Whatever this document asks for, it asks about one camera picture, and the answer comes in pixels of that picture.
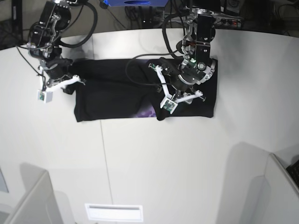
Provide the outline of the blue box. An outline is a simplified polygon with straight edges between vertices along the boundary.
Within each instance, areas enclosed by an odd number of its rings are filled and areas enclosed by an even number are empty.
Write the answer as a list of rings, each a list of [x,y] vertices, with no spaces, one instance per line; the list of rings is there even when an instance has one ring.
[[[105,0],[104,2],[112,7],[164,7],[168,0]]]

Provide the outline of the white partition panel left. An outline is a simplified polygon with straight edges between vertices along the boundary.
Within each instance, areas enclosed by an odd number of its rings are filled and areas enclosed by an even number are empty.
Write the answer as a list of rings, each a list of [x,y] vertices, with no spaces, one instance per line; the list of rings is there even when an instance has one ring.
[[[0,205],[2,224],[62,224],[63,219],[54,195],[48,171],[43,170],[17,205]]]

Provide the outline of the white table slot plate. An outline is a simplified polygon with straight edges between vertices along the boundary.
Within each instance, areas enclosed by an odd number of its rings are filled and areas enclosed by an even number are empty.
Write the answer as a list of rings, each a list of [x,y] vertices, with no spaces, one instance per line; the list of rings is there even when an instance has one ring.
[[[86,203],[89,220],[107,222],[143,222],[142,205],[106,205]]]

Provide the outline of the black keyboard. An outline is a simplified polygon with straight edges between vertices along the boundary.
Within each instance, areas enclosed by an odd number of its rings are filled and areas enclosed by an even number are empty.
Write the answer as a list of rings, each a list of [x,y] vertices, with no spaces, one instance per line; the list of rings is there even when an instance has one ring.
[[[297,161],[294,164],[288,166],[286,168],[286,170],[289,173],[292,180],[297,185],[297,187],[299,187],[299,161]]]

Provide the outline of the black T-shirt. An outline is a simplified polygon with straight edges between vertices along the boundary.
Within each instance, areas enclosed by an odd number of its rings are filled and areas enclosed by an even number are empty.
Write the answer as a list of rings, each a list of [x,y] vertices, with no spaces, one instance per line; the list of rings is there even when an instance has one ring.
[[[152,108],[159,121],[167,117],[214,116],[217,97],[218,74],[197,86],[206,100],[196,98],[189,105],[180,103],[173,114],[160,108],[164,95],[157,86],[159,79],[149,63],[160,64],[158,59],[136,60],[81,60],[68,68],[70,75],[78,75],[85,83],[69,85],[65,93],[76,94],[74,115],[77,122],[99,119],[124,119],[137,116],[144,109]]]

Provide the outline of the black cabinet edge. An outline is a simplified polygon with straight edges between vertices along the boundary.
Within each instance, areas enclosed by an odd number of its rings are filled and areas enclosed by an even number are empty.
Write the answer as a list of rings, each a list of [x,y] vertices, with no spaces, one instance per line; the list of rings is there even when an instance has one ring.
[[[12,33],[17,45],[23,44],[22,0],[11,0]]]

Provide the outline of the white partition panel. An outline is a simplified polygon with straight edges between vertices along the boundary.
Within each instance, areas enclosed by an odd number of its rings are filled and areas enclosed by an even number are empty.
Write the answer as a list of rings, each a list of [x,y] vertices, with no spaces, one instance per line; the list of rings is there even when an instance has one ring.
[[[0,205],[2,224],[62,224],[63,219],[54,195],[48,171],[43,170],[17,205]]]
[[[262,223],[297,224],[299,188],[274,154],[269,156],[264,176],[270,192]]]

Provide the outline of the white partition panel right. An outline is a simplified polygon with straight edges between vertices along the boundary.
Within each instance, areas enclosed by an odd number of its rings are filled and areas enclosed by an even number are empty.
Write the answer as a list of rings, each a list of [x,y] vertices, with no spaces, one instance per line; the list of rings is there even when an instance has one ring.
[[[270,192],[262,223],[297,224],[299,188],[274,154],[269,156],[264,176]]]

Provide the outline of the white power strip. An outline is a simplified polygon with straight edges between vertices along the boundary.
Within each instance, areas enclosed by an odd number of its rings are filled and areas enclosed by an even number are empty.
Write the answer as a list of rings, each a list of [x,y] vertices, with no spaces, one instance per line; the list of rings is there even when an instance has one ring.
[[[191,19],[191,15],[189,16],[181,16],[170,19],[169,24],[178,23],[180,25],[188,26],[187,21]],[[241,29],[245,19],[240,16],[231,16],[228,14],[220,13],[214,15],[212,22],[216,28],[230,28],[230,29]]]

